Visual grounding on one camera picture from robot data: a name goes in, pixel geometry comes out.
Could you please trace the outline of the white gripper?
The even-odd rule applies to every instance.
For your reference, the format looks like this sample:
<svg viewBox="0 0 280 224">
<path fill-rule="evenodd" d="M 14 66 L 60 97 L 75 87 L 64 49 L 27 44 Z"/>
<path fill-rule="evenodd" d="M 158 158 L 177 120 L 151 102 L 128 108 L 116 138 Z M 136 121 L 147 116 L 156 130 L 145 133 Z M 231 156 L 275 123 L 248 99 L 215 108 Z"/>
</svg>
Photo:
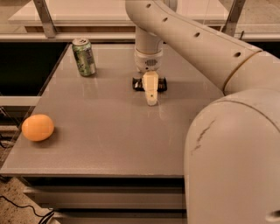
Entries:
<svg viewBox="0 0 280 224">
<path fill-rule="evenodd" d="M 135 62 L 138 72 L 145 73 L 142 78 L 145 98 L 149 106 L 158 102 L 158 74 L 155 72 L 162 65 L 163 52 L 147 54 L 135 50 Z"/>
</svg>

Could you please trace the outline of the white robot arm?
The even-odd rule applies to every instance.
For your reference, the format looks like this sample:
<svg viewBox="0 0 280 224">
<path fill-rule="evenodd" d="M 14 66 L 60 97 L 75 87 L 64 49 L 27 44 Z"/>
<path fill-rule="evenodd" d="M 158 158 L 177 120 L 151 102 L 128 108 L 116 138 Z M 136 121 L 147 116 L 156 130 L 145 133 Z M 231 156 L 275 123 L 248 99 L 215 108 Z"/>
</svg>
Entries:
<svg viewBox="0 0 280 224">
<path fill-rule="evenodd" d="M 163 0 L 125 0 L 125 9 L 224 94 L 199 112 L 186 136 L 188 224 L 280 224 L 278 58 Z"/>
</svg>

